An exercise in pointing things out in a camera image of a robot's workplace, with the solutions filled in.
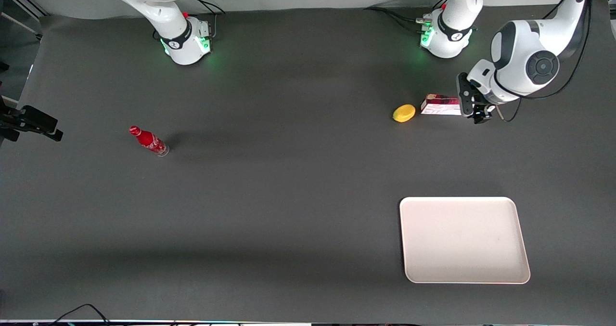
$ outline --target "yellow lemon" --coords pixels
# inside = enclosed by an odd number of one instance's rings
[[[394,111],[394,120],[397,122],[409,121],[415,115],[415,107],[411,104],[403,104]]]

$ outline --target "black cable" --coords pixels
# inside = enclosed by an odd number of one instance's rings
[[[402,20],[402,21],[410,21],[412,23],[414,23],[415,19],[410,18],[410,17],[405,17],[401,14],[398,14],[392,10],[388,10],[387,8],[383,8],[383,7],[375,7],[375,6],[371,6],[371,7],[367,7],[364,8],[364,10],[368,10],[368,11],[377,11],[377,12],[383,12],[385,14],[391,14],[394,17],[397,17],[398,19]]]
[[[542,19],[546,19],[547,17],[549,17],[549,16],[550,16],[550,14],[552,14],[552,12],[556,11],[556,9],[557,9],[557,8],[559,8],[559,7],[563,4],[563,2],[564,2],[564,1],[565,1],[565,0],[560,0],[560,1],[558,1],[558,3],[556,4],[556,6],[554,6],[554,7],[553,7],[553,8],[552,8],[549,12],[548,12],[548,14],[546,14],[544,17],[542,17]]]
[[[504,121],[504,122],[512,122],[512,121],[513,121],[513,119],[515,119],[515,116],[517,116],[517,112],[519,112],[519,111],[520,111],[520,104],[522,104],[522,98],[520,98],[519,100],[517,100],[517,108],[515,109],[515,112],[514,112],[514,113],[513,113],[513,115],[511,116],[511,119],[504,119],[504,118],[501,116],[502,121]]]
[[[567,82],[565,82],[565,84],[563,86],[561,86],[560,89],[558,89],[557,91],[551,93],[550,95],[544,95],[544,96],[525,96],[525,95],[520,95],[514,92],[509,91],[509,93],[511,95],[517,96],[519,98],[525,98],[527,100],[543,100],[544,98],[548,98],[548,97],[552,97],[554,95],[557,95],[559,93],[561,93],[563,90],[565,90],[567,88],[567,86],[571,83],[571,80],[574,78],[574,75],[576,74],[576,71],[579,67],[579,63],[581,63],[581,59],[584,56],[584,51],[586,49],[586,45],[588,44],[588,36],[590,35],[590,22],[592,20],[592,0],[587,0],[587,5],[588,5],[588,21],[587,21],[587,28],[586,28],[586,36],[584,37],[584,42],[582,43],[581,46],[581,50],[579,51],[579,57],[578,60],[576,62],[576,65],[574,66],[574,70],[571,72],[571,75],[569,76],[569,79],[567,80]]]
[[[66,312],[66,313],[64,313],[64,314],[60,315],[60,317],[59,317],[58,319],[55,319],[55,321],[54,321],[54,322],[52,322],[50,325],[57,324],[57,322],[59,322],[60,320],[64,319],[64,317],[66,317],[66,316],[67,316],[67,315],[69,315],[70,313],[75,312],[75,311],[77,311],[77,310],[79,310],[79,309],[81,309],[81,308],[83,308],[83,307],[86,307],[86,306],[88,306],[88,307],[90,307],[90,308],[94,309],[94,311],[95,311],[95,312],[99,315],[99,317],[101,317],[101,319],[103,319],[103,322],[105,322],[105,325],[106,325],[106,326],[109,326],[109,319],[107,319],[107,318],[105,317],[105,315],[103,315],[103,313],[101,313],[101,311],[99,311],[99,309],[97,309],[95,306],[93,306],[92,304],[89,304],[89,303],[86,303],[86,304],[81,304],[81,306],[79,306],[79,307],[77,307],[77,308],[73,309],[72,311],[70,311],[70,312]]]
[[[447,2],[448,0],[439,0],[437,3],[434,3],[434,6],[432,6],[432,9],[434,10],[434,8],[437,8],[438,6],[442,6],[445,4],[445,2]]]
[[[211,2],[207,2],[207,1],[203,1],[203,0],[197,0],[197,1],[201,2],[201,4],[204,5],[204,6],[210,5],[210,6],[216,7],[222,14],[227,14],[227,12],[225,12],[222,8],[218,7],[217,5],[214,5]]]
[[[204,1],[201,0],[197,0],[199,3],[201,3],[205,8],[207,8],[207,10],[209,10],[213,15],[216,15],[216,12],[214,12],[211,8],[209,8],[209,6],[207,6],[207,4],[205,4]]]

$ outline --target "green light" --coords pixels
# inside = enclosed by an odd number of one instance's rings
[[[167,50],[167,46],[163,42],[163,39],[160,39],[160,43],[163,45],[163,48],[165,48],[165,54],[169,55],[169,50]]]
[[[201,51],[204,54],[207,54],[208,52],[210,52],[209,50],[209,39],[207,37],[197,37],[194,36],[195,40],[197,40],[199,42],[199,48],[201,48]]]
[[[433,27],[430,27],[426,32],[424,32],[424,37],[422,37],[422,45],[424,47],[428,47],[430,45],[430,41],[432,40],[433,34],[434,34]]]

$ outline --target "bottle cap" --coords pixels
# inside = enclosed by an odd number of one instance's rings
[[[141,135],[141,129],[139,129],[139,127],[137,126],[131,126],[130,129],[128,129],[128,131],[133,136]]]

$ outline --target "cable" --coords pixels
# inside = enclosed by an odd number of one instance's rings
[[[225,12],[222,8],[218,7],[217,5],[214,5],[211,2],[207,2],[207,1],[203,1],[203,0],[197,0],[197,1],[201,2],[201,4],[206,6],[206,7],[207,7],[207,5],[216,7],[222,14],[227,14],[227,12]],[[216,14],[216,13],[214,13],[214,11],[211,10],[211,8],[209,8],[209,7],[207,7],[207,8],[210,10],[210,12],[212,12],[212,14]]]
[[[552,14],[552,12],[556,11],[556,9],[557,9],[557,8],[559,8],[559,7],[563,4],[563,2],[564,2],[564,1],[565,1],[565,0],[560,0],[560,1],[558,1],[558,3],[556,4],[556,6],[554,6],[554,7],[553,7],[553,8],[552,8],[549,12],[548,12],[548,14],[546,14],[544,17],[542,17],[542,19],[546,19],[547,17],[549,17],[549,16],[550,16],[550,14]]]
[[[201,0],[197,0],[198,2],[200,2],[203,6],[205,6],[205,8],[207,8],[207,10],[209,10],[213,15],[216,15],[216,12],[214,12],[211,8],[209,8],[209,6],[207,6],[207,4],[204,1]]]
[[[415,32],[415,30],[413,30],[412,28],[409,28],[408,26],[404,25],[401,21],[396,19],[396,16],[399,15],[398,13],[390,12],[386,8],[380,8],[380,7],[368,7],[368,8],[364,8],[364,10],[383,12],[388,17],[391,17],[391,19],[393,19],[396,22],[396,24],[398,24],[401,28],[404,28],[408,32],[413,32],[413,33]]]
[[[520,99],[517,101],[517,108],[515,109],[515,112],[514,112],[514,113],[513,113],[513,115],[511,116],[511,119],[505,119],[505,118],[503,118],[503,117],[502,117],[502,113],[501,113],[501,111],[500,111],[500,106],[499,106],[499,105],[497,105],[497,112],[499,112],[499,116],[501,117],[501,120],[502,120],[502,121],[504,121],[504,122],[512,122],[512,121],[513,121],[513,119],[515,119],[515,116],[517,116],[517,112],[520,110],[520,104],[522,104],[522,98],[520,98]]]
[[[383,13],[385,13],[387,15],[394,16],[394,17],[396,17],[396,18],[398,18],[398,19],[400,19],[402,21],[410,21],[412,23],[414,23],[414,21],[415,21],[415,19],[413,19],[413,18],[405,17],[405,16],[403,16],[401,14],[398,14],[398,13],[392,11],[392,10],[388,10],[387,8],[383,8],[383,7],[371,6],[371,7],[364,8],[364,10],[383,12]]]
[[[577,72],[577,69],[579,67],[579,63],[581,63],[581,59],[584,56],[584,51],[586,49],[586,45],[588,44],[588,36],[590,35],[590,22],[592,20],[592,0],[588,0],[587,1],[587,5],[588,5],[588,21],[587,21],[587,28],[586,28],[586,36],[584,37],[584,42],[582,43],[581,46],[581,50],[579,51],[579,57],[578,60],[576,61],[576,65],[574,66],[574,70],[571,72],[571,75],[569,76],[569,79],[567,80],[567,82],[565,82],[565,84],[563,86],[561,86],[560,89],[558,89],[557,91],[551,93],[550,95],[544,95],[544,96],[525,96],[525,95],[520,95],[518,93],[514,93],[512,91],[508,91],[511,95],[517,96],[519,98],[524,98],[526,100],[543,100],[544,98],[548,98],[548,97],[552,97],[554,95],[557,95],[559,93],[561,93],[563,90],[565,90],[567,88],[567,86],[571,83],[571,80],[574,78],[574,75]]]
[[[52,322],[50,325],[54,325],[54,324],[56,324],[56,323],[57,323],[57,322],[59,322],[60,320],[64,319],[64,317],[66,317],[66,316],[67,316],[67,315],[69,315],[70,313],[75,312],[75,311],[77,311],[77,310],[79,310],[79,309],[81,309],[81,308],[83,308],[83,307],[86,307],[86,306],[88,306],[88,307],[90,307],[90,308],[94,309],[94,311],[95,311],[96,313],[98,313],[99,317],[101,317],[101,319],[103,319],[103,322],[105,322],[105,325],[106,325],[106,326],[109,326],[109,319],[107,319],[107,318],[105,317],[105,315],[103,315],[103,313],[101,313],[101,311],[99,311],[99,309],[97,309],[95,306],[93,306],[92,304],[89,304],[89,303],[86,303],[86,304],[81,304],[81,306],[79,306],[79,307],[77,307],[77,308],[73,309],[72,311],[70,311],[70,312],[66,312],[66,313],[64,313],[64,314],[60,315],[60,317],[59,317],[58,319],[55,319],[55,321],[54,321],[54,322]]]
[[[412,28],[409,28],[408,26],[406,26],[406,25],[404,25],[404,24],[402,23],[402,21],[405,21],[405,22],[414,22],[414,21],[415,21],[414,19],[411,19],[411,18],[409,18],[409,17],[402,16],[402,15],[400,15],[400,14],[398,14],[398,13],[396,13],[396,12],[392,11],[392,10],[388,10],[387,8],[382,8],[382,7],[374,7],[374,6],[372,6],[372,7],[367,7],[367,8],[364,8],[364,10],[376,11],[376,12],[383,12],[383,13],[385,13],[388,17],[391,17],[391,19],[393,19],[393,20],[396,22],[396,24],[398,24],[401,28],[404,28],[404,29],[405,29],[406,31],[408,31],[408,32],[413,32],[413,33],[414,33],[414,32],[416,32],[416,31],[415,31],[415,30],[413,30]]]
[[[432,9],[434,10],[434,8],[437,8],[438,6],[442,6],[445,4],[445,2],[447,2],[448,0],[439,0],[437,3],[434,3],[434,6],[432,6]]]
[[[213,39],[214,37],[216,37],[216,31],[217,31],[217,28],[216,28],[216,19],[217,19],[217,17],[218,17],[218,14],[214,15],[214,33],[212,34],[212,36],[210,36],[210,37],[209,37],[209,38],[211,38],[211,39]]]

